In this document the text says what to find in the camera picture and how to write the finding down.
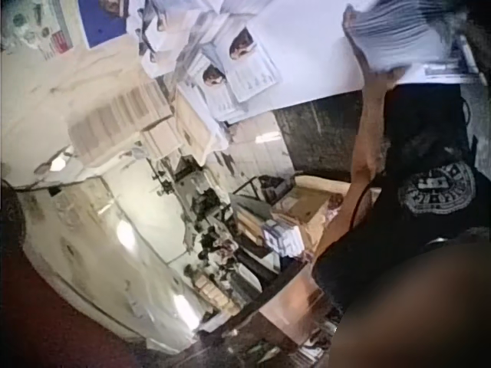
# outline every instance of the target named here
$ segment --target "cable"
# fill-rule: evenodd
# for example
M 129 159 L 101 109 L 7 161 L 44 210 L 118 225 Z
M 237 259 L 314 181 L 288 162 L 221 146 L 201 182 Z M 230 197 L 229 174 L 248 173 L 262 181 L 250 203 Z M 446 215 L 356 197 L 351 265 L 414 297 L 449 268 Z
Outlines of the cable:
M 353 230 L 354 218 L 356 217 L 356 214 L 358 212 L 358 208 L 360 207 L 361 200 L 363 199 L 363 197 L 365 196 L 365 194 L 367 193 L 367 191 L 369 190 L 369 188 L 372 186 L 373 182 L 374 182 L 374 180 L 370 181 L 367 184 L 367 186 L 364 187 L 363 192 L 361 192 L 361 195 L 360 195 L 360 197 L 358 198 L 358 200 L 356 202 L 356 206 L 354 207 L 353 214 L 351 215 L 349 231 Z
M 472 116 L 472 113 L 471 113 L 471 111 L 470 111 L 470 105 L 469 105 L 469 103 L 467 102 L 467 100 L 466 100 L 465 98 L 463 98 L 463 97 L 461 97 L 461 98 L 462 98 L 462 101 L 463 101 L 463 105 L 464 105 L 464 107 L 465 107 L 465 108 L 466 108 L 466 110 L 467 110 L 466 127 L 468 127 L 468 126 L 469 126 L 469 123 L 470 123 L 470 118 L 471 118 L 471 116 Z

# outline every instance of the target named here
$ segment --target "white paper bundle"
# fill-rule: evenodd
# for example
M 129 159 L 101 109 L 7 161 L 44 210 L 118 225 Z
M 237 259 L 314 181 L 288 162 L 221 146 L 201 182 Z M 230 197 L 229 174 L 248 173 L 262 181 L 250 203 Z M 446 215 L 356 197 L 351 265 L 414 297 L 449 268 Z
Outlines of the white paper bundle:
M 268 220 L 262 226 L 262 237 L 266 245 L 281 257 L 298 257 L 305 250 L 298 226 Z
M 359 12 L 348 28 L 372 69 L 445 61 L 456 15 L 445 0 L 380 0 Z

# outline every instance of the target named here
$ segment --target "stack of paper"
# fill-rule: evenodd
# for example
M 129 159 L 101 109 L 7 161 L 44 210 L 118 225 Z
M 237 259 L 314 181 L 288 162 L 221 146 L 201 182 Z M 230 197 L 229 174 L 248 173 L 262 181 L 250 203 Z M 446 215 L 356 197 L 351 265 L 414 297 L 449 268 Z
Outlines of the stack of paper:
M 157 0 L 130 0 L 127 33 L 138 40 L 141 63 L 150 77 L 176 69 L 177 58 L 188 45 L 192 28 L 200 15 L 210 9 L 206 3 L 195 3 L 183 6 Z
M 298 257 L 305 249 L 298 226 L 268 220 L 262 226 L 262 235 L 266 245 L 280 257 Z
M 379 1 L 358 12 L 348 31 L 377 71 L 444 61 L 454 34 L 443 5 L 441 0 Z

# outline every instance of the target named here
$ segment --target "fluorescent light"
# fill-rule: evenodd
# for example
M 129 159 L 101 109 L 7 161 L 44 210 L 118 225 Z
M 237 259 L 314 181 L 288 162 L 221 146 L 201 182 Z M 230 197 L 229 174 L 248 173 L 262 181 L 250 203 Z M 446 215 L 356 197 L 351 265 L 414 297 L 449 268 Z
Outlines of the fluorescent light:
M 61 171 L 67 165 L 67 162 L 63 157 L 59 156 L 53 161 L 51 161 L 50 171 Z
M 131 253 L 136 250 L 137 241 L 133 227 L 126 221 L 121 220 L 116 228 L 116 235 L 120 243 Z
M 174 295 L 177 313 L 186 322 L 190 330 L 195 330 L 199 326 L 199 318 L 191 308 L 189 301 L 183 295 Z
M 280 132 L 269 132 L 262 134 L 261 136 L 257 136 L 255 138 L 256 143 L 266 143 L 266 142 L 271 142 L 273 140 L 280 140 L 282 138 L 282 135 Z

